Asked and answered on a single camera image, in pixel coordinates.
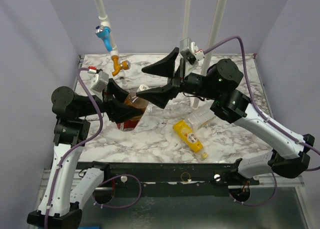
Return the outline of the white bottle cap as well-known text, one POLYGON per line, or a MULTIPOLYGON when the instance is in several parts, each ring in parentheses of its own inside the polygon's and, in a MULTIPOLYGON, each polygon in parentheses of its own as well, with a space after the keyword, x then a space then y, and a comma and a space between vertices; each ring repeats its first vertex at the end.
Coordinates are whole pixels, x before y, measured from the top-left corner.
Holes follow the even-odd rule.
POLYGON ((146 90, 148 90, 148 89, 149 89, 149 87, 148 87, 147 85, 141 84, 141 85, 139 86, 137 92, 146 91, 146 90))

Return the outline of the large clear plastic bottle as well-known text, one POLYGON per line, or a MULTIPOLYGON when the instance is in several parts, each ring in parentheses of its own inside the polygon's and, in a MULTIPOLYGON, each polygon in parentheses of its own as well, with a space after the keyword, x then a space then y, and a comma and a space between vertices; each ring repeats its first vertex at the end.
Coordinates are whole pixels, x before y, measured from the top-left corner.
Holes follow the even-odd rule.
POLYGON ((208 108, 198 108, 189 114, 184 121, 195 132, 210 123, 215 114, 208 108))

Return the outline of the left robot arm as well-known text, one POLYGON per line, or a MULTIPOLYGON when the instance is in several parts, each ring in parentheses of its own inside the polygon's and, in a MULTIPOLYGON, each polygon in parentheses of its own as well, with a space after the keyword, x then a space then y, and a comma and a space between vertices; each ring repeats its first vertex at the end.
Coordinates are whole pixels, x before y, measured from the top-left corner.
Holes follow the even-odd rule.
POLYGON ((99 185, 111 180, 110 166, 94 162, 76 187, 72 187, 76 167, 86 143, 102 131, 100 124, 93 136, 88 136, 91 123, 85 116, 106 113, 115 123, 140 116, 136 108, 124 104, 129 92, 113 79, 103 85, 97 95, 81 96, 71 88, 61 86, 51 95, 52 112, 56 114, 54 152, 45 193, 38 208, 27 216, 29 225, 40 229, 76 229, 80 225, 83 207, 99 185))

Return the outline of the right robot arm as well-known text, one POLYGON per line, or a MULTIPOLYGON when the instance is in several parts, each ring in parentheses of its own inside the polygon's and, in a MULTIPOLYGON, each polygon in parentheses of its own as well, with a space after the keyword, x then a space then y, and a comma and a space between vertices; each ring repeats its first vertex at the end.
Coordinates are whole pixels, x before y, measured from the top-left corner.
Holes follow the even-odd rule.
POLYGON ((276 173, 293 179, 305 172, 310 163, 308 147, 313 145, 314 137, 287 129, 263 113, 253 98, 237 90, 245 74, 231 59, 219 60, 206 75, 193 73, 205 56, 206 52, 198 48, 174 48, 163 59, 142 68, 143 73, 166 77, 167 85, 145 90, 138 96, 162 109, 178 93, 213 100, 210 110, 218 118, 248 130, 269 144, 270 152, 236 160, 230 172, 230 180, 236 185, 262 174, 276 173))

